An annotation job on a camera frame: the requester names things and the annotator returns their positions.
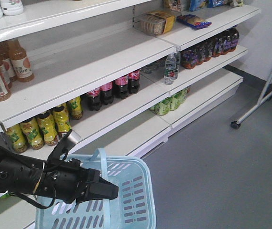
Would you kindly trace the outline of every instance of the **water bottle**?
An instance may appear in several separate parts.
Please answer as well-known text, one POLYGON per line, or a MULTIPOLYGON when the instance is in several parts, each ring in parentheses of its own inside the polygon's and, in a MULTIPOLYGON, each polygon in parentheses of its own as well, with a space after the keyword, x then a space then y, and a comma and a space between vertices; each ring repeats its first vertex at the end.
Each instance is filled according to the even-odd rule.
POLYGON ((164 69, 164 82, 169 85, 174 82, 175 79, 176 58, 175 53, 171 53, 165 60, 164 69))
POLYGON ((177 79, 178 73, 179 73, 180 59, 181 59, 180 51, 178 48, 176 48, 175 58, 176 58, 175 79, 177 79))

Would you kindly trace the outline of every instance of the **cola bottle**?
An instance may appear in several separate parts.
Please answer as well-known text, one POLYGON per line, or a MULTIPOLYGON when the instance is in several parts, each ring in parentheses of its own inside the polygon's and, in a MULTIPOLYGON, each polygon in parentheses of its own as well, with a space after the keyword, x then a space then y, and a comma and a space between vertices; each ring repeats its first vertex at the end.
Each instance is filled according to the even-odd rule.
POLYGON ((98 111, 101 108, 102 103, 100 101, 100 87, 87 92, 86 97, 88 107, 91 111, 98 111))
POLYGON ((128 96, 128 75, 115 80, 114 94, 121 99, 125 99, 128 96))
POLYGON ((113 95, 112 95, 112 82, 106 83, 100 87, 100 96, 101 101, 104 105, 112 104, 113 95))
POLYGON ((140 88, 140 69, 135 70, 128 74, 128 92, 131 93, 138 93, 140 88))

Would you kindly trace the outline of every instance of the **red bottle label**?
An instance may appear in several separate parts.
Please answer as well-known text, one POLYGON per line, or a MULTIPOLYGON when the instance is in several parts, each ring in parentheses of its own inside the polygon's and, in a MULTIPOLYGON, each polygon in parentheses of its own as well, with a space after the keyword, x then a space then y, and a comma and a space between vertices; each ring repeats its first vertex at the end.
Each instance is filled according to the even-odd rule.
POLYGON ((140 78, 140 69, 128 74, 129 80, 138 80, 140 78))
POLYGON ((106 83, 100 87, 101 91, 109 91, 112 89, 112 82, 106 83))
POLYGON ((124 86, 128 84, 128 75, 122 76, 115 80, 115 84, 118 86, 124 86))
POLYGON ((93 89, 93 90, 86 93, 86 95, 89 96, 89 97, 96 97, 99 94, 100 94, 100 87, 98 87, 96 89, 93 89))

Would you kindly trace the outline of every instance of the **metal stand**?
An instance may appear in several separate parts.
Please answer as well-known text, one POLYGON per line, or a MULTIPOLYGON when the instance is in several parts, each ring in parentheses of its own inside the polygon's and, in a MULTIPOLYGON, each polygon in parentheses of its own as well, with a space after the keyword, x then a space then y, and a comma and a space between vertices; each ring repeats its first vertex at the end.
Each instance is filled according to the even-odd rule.
POLYGON ((231 122, 231 127, 233 129, 239 129, 240 126, 241 126, 241 123, 246 119, 248 118, 254 111, 256 111, 263 103, 265 103, 266 101, 269 101, 271 100, 272 98, 272 91, 269 92, 268 94, 266 94, 267 90, 268 90, 268 87, 269 85, 271 84, 272 82, 272 71, 264 85, 264 88, 260 94, 260 97, 256 103, 255 106, 253 106, 249 111, 247 111, 243 116, 241 116, 238 120, 235 120, 233 122, 231 122))

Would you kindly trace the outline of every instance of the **caster wheel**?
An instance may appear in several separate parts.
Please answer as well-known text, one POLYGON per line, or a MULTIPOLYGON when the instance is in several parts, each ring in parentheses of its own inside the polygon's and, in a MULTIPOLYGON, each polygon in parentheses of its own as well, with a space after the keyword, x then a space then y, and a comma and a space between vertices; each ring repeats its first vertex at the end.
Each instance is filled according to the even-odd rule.
POLYGON ((241 124, 237 124, 237 121, 234 121, 234 122, 231 122, 231 125, 230 125, 233 129, 236 129, 238 130, 241 126, 241 124))

